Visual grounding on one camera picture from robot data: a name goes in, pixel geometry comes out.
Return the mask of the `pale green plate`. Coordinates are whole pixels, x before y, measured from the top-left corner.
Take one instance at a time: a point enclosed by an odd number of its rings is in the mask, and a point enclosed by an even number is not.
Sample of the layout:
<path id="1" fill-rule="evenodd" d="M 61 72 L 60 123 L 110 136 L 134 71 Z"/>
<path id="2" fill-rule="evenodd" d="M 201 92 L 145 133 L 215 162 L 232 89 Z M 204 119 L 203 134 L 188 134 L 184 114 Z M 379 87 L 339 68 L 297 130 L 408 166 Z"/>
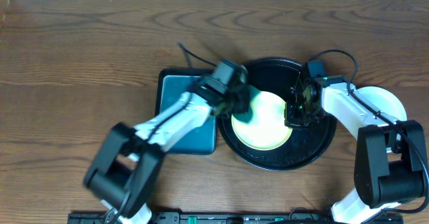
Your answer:
<path id="1" fill-rule="evenodd" d="M 357 92 L 384 113 L 400 121 L 408 119 L 402 102 L 388 90 L 381 87 L 363 87 L 358 89 Z"/>

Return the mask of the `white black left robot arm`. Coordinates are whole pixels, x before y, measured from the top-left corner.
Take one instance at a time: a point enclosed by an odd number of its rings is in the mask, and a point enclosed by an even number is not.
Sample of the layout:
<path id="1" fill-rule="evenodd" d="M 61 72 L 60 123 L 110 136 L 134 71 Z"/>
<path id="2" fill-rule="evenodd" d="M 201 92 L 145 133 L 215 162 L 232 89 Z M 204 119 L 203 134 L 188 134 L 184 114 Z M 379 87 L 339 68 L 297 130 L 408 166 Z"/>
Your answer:
<path id="1" fill-rule="evenodd" d="M 145 204 L 167 152 L 187 133 L 223 113 L 249 108 L 247 84 L 193 82 L 168 109 L 144 123 L 114 125 L 88 168 L 83 184 L 110 209 L 103 223 L 149 220 Z"/>

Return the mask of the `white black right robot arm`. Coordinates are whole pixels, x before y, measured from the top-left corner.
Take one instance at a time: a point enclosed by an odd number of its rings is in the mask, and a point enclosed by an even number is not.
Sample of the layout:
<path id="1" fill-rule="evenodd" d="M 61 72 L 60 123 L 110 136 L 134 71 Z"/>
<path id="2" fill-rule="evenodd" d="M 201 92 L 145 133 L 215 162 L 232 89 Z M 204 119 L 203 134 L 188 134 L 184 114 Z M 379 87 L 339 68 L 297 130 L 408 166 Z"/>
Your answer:
<path id="1" fill-rule="evenodd" d="M 372 103 L 343 76 L 298 81 L 285 124 L 308 129 L 325 117 L 357 140 L 354 189 L 331 207 L 337 223 L 369 223 L 386 213 L 414 214 L 428 206 L 428 161 L 422 126 Z"/>

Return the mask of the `yellow plate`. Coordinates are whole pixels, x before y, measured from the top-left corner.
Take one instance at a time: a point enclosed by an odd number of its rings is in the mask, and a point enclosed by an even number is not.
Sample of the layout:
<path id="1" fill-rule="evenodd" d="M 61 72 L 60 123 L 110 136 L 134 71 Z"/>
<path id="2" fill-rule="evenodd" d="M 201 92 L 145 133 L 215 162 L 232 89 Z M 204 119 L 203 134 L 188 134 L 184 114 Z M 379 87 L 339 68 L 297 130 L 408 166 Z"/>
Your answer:
<path id="1" fill-rule="evenodd" d="M 250 104 L 246 113 L 234 114 L 231 125 L 234 134 L 254 150 L 273 150 L 290 138 L 292 128 L 284 125 L 286 102 L 279 96 L 249 87 Z"/>

